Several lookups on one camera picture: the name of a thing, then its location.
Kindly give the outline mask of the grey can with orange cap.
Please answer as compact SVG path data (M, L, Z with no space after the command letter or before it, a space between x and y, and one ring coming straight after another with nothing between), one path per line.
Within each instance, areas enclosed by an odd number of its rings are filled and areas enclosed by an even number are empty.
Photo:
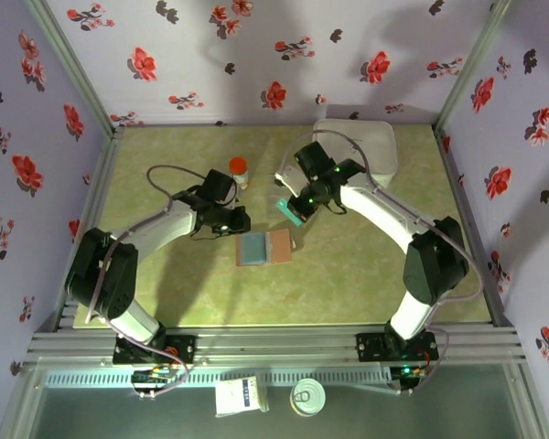
M245 190L249 184L247 161L241 156L235 156L229 162L229 169L238 188Z

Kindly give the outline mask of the white plastic storage box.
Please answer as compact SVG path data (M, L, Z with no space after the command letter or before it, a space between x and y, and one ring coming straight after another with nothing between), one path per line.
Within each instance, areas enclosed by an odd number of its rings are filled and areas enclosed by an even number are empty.
M343 137L317 130L330 130L345 134L357 143L366 155L371 176L384 188L388 188L397 173L397 146L393 128L386 122L321 119L314 124L312 139L319 142L326 153L337 163L352 159L361 166L364 162L359 151Z

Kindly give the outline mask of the small white carton blue print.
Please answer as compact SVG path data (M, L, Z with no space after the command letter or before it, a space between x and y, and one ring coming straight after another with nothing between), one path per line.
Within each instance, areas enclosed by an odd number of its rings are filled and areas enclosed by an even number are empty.
M216 417L227 417L243 412L268 412L266 388L257 376L215 383Z

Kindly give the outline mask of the silver tin can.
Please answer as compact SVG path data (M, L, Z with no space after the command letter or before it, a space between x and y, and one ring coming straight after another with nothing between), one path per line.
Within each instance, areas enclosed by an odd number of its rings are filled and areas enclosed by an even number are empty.
M300 380L290 392L290 405L301 417L319 414L326 404L326 392L322 384L314 379Z

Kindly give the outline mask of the aluminium side rail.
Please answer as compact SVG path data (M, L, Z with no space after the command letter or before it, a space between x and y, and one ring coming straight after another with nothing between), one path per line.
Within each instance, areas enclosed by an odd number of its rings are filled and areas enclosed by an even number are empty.
M58 302L57 314L53 324L53 331L73 329L74 317L77 313L77 305L67 293L65 281L70 272L74 257L79 249L82 234L97 226L101 220L104 210L108 188L111 183L116 157L123 140L125 128L113 129L113 135L104 142L99 160L94 172L91 175L91 183L86 202L80 217L78 237L71 247L71 254L61 284L61 295Z
M458 166L452 158L451 153L447 153L443 145L443 140L447 134L443 129L437 129L435 125L433 125L432 128L434 129L434 137L447 173L449 185L454 200L456 201L462 230L465 232L468 251L471 253L473 260L478 266L479 279L483 283L481 296L489 312L489 322L496 327L511 327L511 321L504 314L504 307L497 290L495 279L490 271L487 270L487 261L490 257L486 254L479 232L476 229L475 218L468 202L466 191L458 182L461 174L458 171Z

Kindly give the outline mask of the wide aluminium base rail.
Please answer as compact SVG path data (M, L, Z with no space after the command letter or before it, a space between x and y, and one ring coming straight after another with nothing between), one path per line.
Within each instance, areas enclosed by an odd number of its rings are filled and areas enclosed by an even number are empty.
M168 335L197 337L192 365L207 368L362 367L367 363L403 365L402 361L359 362L356 335L382 331L380 325L181 327ZM526 355L512 327L488 324L438 326L438 360L431 366L523 364Z

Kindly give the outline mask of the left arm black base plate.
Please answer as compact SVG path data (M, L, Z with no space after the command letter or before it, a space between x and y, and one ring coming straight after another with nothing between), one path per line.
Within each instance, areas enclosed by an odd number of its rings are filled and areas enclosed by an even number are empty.
M161 335L152 340L151 347L179 357L189 365L193 363L197 350L197 337L193 335ZM140 348L125 338L117 336L115 339L114 365L169 364L171 362L173 359Z

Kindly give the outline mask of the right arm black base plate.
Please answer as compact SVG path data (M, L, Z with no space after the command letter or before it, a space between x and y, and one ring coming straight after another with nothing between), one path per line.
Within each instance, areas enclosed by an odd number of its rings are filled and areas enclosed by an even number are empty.
M406 341L395 334L359 333L356 350L359 362L435 361L439 358L435 335L426 331Z

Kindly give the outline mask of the aluminium frame post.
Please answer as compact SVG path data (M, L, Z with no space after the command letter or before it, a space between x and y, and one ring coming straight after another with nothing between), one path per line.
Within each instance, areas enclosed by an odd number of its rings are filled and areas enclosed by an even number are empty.
M462 95L469 86L472 76L479 69L490 46L493 44L505 16L515 3L516 0L495 0L492 3L488 19L474 43L472 50L465 61L464 67L457 76L456 82L448 94L436 122L432 125L433 133L436 138L441 136L441 132L445 129L448 120L456 110L456 107L462 99Z
M87 75L86 70L68 38L65 36L57 18L48 5L47 0L23 0L29 12L38 23L47 41L51 45L72 80L82 99L88 105L93 117L102 131L110 139L114 138L116 129L110 122L105 108Z

